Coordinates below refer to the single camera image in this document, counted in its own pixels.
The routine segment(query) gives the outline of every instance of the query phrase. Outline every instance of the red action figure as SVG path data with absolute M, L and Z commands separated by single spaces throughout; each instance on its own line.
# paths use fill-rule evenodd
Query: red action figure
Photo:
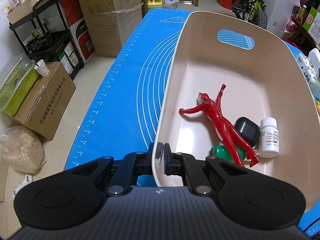
M 192 109 L 181 108 L 179 109 L 179 114 L 194 114 L 200 111 L 204 111 L 204 115 L 208 117 L 214 125 L 220 140 L 231 154 L 234 163 L 243 166 L 239 152 L 233 141 L 246 152 L 247 159 L 251 159 L 250 167 L 252 167 L 256 165 L 260 160 L 255 155 L 249 143 L 247 143 L 241 137 L 241 135 L 233 127 L 231 122 L 229 122 L 228 119 L 222 116 L 220 100 L 225 88 L 226 85 L 223 84 L 216 101 L 210 99 L 209 96 L 205 93 L 199 93 L 197 99 L 198 105 Z

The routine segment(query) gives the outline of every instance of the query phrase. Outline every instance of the beige plastic basket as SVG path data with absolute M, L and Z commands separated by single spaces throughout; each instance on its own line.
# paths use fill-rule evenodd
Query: beige plastic basket
M 221 42 L 220 30 L 253 38 L 252 49 Z M 247 22 L 211 12 L 189 15 L 178 40 L 168 76 L 156 134 L 173 152 L 204 160 L 219 138 L 202 112 L 180 115 L 179 108 L 196 106 L 199 92 L 215 100 L 222 84 L 223 115 L 232 123 L 246 116 L 257 124 L 274 117 L 280 154 L 261 159 L 252 169 L 295 185 L 307 210 L 320 196 L 320 125 L 308 84 L 289 48 L 278 37 Z M 182 186 L 178 176 L 164 174 L 163 158 L 152 169 L 158 186 Z

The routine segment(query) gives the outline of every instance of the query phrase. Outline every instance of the clear plastic lid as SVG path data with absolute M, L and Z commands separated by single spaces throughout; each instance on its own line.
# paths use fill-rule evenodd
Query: clear plastic lid
M 13 56 L 0 71 L 0 111 L 6 109 L 35 64 L 26 54 Z

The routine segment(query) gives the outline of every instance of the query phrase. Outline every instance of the basket handle hole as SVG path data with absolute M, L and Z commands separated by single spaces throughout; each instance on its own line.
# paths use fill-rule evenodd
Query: basket handle hole
M 218 31 L 217 38 L 223 43 L 237 46 L 242 49 L 252 49 L 254 46 L 253 38 L 230 30 Z

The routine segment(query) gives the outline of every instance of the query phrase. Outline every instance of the green plastic container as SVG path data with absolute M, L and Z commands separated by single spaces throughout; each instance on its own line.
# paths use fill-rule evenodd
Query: green plastic container
M 14 116 L 36 82 L 39 73 L 25 55 L 12 57 L 0 71 L 0 111 Z
M 240 148 L 239 146 L 237 147 L 237 149 L 238 149 L 238 152 L 240 154 L 241 160 L 244 160 L 244 158 L 245 158 L 244 150 L 242 148 Z M 223 145 L 213 146 L 211 148 L 211 150 L 210 150 L 210 155 L 211 156 L 217 156 L 218 158 L 221 158 L 221 159 L 226 160 L 228 162 L 233 162 L 233 159 L 232 159 L 229 151 Z

